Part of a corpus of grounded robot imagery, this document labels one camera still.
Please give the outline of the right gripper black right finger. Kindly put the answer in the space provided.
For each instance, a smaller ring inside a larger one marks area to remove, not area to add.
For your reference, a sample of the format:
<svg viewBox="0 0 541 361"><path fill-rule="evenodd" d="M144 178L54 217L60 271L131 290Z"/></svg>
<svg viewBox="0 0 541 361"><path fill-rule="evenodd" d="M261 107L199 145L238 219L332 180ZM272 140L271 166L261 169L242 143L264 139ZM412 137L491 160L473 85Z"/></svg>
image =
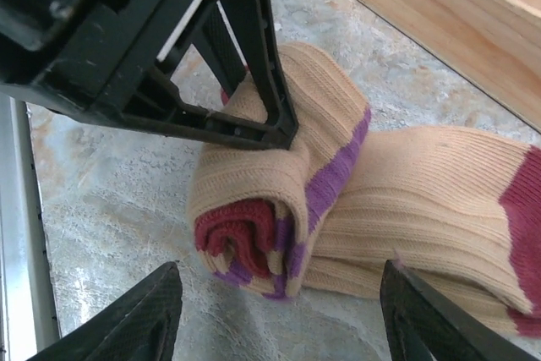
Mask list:
<svg viewBox="0 0 541 361"><path fill-rule="evenodd" d="M393 361L534 361L399 260L387 260L380 306Z"/></svg>

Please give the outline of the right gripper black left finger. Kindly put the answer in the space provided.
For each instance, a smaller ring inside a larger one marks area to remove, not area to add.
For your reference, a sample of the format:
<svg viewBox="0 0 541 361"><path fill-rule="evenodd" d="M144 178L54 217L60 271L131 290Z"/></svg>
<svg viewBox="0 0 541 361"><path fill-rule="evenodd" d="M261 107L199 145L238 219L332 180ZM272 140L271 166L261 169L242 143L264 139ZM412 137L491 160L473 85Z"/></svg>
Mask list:
<svg viewBox="0 0 541 361"><path fill-rule="evenodd" d="M169 361L182 313L182 293L178 265L166 262L29 361Z"/></svg>

